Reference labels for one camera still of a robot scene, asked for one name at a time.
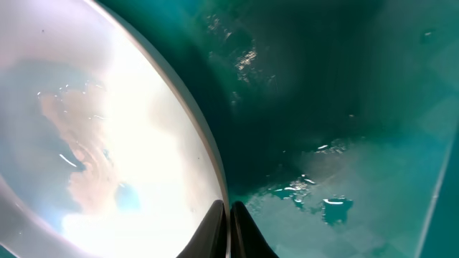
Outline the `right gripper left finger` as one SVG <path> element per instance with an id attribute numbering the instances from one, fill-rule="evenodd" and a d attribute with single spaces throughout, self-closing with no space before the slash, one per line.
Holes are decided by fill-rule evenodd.
<path id="1" fill-rule="evenodd" d="M 224 202 L 216 200 L 177 258 L 225 258 L 226 253 L 227 218 Z"/>

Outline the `light blue plate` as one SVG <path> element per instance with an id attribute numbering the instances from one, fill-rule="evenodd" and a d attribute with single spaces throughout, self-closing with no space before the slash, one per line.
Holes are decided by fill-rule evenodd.
<path id="1" fill-rule="evenodd" d="M 177 257 L 228 197 L 196 101 L 96 1 L 1 3 L 1 248 Z"/>

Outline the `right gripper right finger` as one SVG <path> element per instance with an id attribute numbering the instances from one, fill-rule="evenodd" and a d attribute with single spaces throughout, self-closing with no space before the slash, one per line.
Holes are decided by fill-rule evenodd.
<path id="1" fill-rule="evenodd" d="M 241 201 L 230 210 L 231 258 L 278 258 Z"/>

